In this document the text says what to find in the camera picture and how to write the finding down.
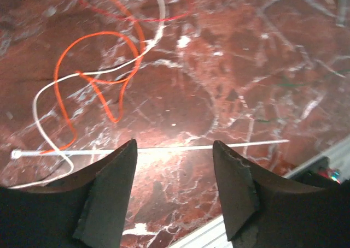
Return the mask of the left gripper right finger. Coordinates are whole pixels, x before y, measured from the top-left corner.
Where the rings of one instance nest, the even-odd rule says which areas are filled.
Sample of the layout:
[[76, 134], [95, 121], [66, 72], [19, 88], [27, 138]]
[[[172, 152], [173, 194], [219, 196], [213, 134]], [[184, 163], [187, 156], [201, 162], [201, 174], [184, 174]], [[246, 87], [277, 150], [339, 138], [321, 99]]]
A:
[[219, 140], [213, 163], [234, 247], [349, 247], [349, 181], [286, 179]]

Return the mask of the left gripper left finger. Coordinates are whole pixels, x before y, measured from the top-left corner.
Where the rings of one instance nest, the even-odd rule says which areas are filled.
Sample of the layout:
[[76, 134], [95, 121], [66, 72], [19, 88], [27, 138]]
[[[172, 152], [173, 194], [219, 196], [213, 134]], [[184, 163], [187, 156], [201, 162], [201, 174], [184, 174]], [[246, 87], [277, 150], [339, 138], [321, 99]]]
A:
[[45, 186], [1, 188], [1, 247], [119, 247], [137, 164], [129, 140]]

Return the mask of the long white zip tie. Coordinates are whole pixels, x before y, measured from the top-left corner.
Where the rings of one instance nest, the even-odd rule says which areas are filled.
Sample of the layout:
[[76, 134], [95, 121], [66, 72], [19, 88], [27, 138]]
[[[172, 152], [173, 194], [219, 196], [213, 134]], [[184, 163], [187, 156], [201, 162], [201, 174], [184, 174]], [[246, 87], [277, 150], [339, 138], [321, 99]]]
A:
[[[249, 146], [260, 146], [260, 145], [271, 145], [271, 144], [283, 144], [288, 143], [288, 139], [281, 140], [268, 140], [268, 141], [256, 141], [248, 143], [236, 143], [228, 144], [228, 147], [249, 147]], [[138, 151], [150, 152], [150, 151], [189, 151], [189, 150], [209, 150], [212, 149], [213, 145], [198, 145], [198, 146], [169, 146], [169, 147], [144, 147], [139, 148]], [[108, 155], [112, 153], [113, 150], [110, 149], [100, 149], [100, 150], [64, 150], [63, 153], [68, 156], [82, 156], [82, 155]], [[13, 150], [10, 154], [12, 160], [17, 160], [21, 157], [37, 157], [37, 156], [58, 156], [59, 153], [56, 151], [42, 153], [41, 151], [30, 151], [30, 150]]]

